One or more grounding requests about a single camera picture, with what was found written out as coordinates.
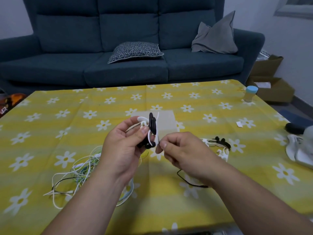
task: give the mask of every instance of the left hand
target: left hand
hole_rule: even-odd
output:
[[[140,125],[127,129],[137,123],[138,116],[124,120],[111,130],[104,140],[98,167],[110,173],[115,179],[126,186],[134,177],[140,155],[146,150],[137,144],[147,136],[149,127]]]

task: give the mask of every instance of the patterned throw pillow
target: patterned throw pillow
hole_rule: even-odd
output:
[[[163,55],[156,43],[124,42],[114,49],[108,63],[125,59],[158,59]]]

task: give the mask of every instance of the fingernail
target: fingernail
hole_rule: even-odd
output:
[[[142,131],[143,133],[146,133],[146,132],[149,131],[149,127],[148,127],[148,126],[144,126],[144,127],[141,129],[141,131]]]
[[[161,141],[160,143],[160,147],[164,150],[164,148],[166,148],[166,142]]]

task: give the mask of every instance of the right hand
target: right hand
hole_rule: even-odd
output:
[[[212,186],[218,169],[225,161],[218,157],[204,142],[190,132],[171,133],[163,137],[156,148],[178,169]]]

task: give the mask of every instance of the yellow tablecloth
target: yellow tablecloth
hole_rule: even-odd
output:
[[[313,170],[285,154],[286,119],[258,97],[242,102],[243,94],[235,80],[34,92],[0,119],[0,233],[40,233],[59,212],[52,198],[43,196],[53,174],[69,171],[74,160],[102,145],[115,125],[143,110],[173,110],[181,132],[225,138],[232,146],[230,164],[297,211],[312,213]],[[188,186],[154,150],[138,168],[131,198],[115,209],[107,234],[233,221],[212,189]],[[68,199],[59,195],[56,203],[64,206]]]

